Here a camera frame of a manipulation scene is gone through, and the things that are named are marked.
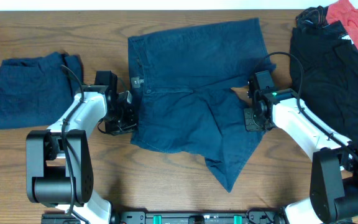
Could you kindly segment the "navy blue denim shorts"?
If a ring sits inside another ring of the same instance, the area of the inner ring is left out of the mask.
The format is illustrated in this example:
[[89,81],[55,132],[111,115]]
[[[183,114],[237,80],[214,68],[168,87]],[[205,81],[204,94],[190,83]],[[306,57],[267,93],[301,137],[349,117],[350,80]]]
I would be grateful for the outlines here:
[[138,128],[131,142],[155,152],[204,157],[231,191],[263,137],[246,130],[235,93],[257,71],[273,70],[257,18],[163,30],[128,39]]

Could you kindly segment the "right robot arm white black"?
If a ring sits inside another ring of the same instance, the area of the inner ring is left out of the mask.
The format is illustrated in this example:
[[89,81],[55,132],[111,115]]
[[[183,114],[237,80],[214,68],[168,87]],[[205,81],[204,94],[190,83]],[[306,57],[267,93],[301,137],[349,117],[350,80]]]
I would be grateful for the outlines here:
[[358,148],[319,119],[292,89],[278,90],[270,72],[249,79],[248,131],[285,131],[312,161],[309,197],[280,209],[272,223],[341,223],[358,216]]

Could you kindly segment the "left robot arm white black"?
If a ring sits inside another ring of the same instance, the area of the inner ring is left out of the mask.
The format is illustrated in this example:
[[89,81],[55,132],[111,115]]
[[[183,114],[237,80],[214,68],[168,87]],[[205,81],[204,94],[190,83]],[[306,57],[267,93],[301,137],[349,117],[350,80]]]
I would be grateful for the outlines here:
[[104,124],[103,134],[137,129],[132,95],[117,92],[117,75],[96,72],[94,84],[80,84],[72,105],[45,130],[26,138],[26,191],[29,200],[59,213],[44,213],[42,223],[120,223],[110,201],[94,189],[88,138]]

